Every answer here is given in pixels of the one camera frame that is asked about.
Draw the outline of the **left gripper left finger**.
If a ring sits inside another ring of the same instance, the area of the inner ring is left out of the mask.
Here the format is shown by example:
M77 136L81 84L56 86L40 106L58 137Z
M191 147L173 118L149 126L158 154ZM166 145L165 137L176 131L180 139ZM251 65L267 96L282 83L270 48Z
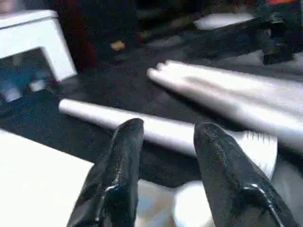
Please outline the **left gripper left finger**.
M138 204L143 120L120 124L109 148L87 174L68 221L69 227L133 227Z

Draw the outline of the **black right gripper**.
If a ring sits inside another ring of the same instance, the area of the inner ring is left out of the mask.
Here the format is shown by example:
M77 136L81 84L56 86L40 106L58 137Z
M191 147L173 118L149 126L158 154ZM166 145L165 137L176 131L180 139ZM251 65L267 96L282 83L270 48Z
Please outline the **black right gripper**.
M269 18L270 38L277 44L284 44L289 48L303 47L302 15L273 13ZM292 61L294 56L291 49L278 46L263 50L262 62L272 65Z

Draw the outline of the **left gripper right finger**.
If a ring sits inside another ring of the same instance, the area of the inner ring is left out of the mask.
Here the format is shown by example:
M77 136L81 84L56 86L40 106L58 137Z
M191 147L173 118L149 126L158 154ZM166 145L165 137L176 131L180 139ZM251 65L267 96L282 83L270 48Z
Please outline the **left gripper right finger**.
M214 123L197 123L194 146L217 227L294 227L292 212L236 140Z

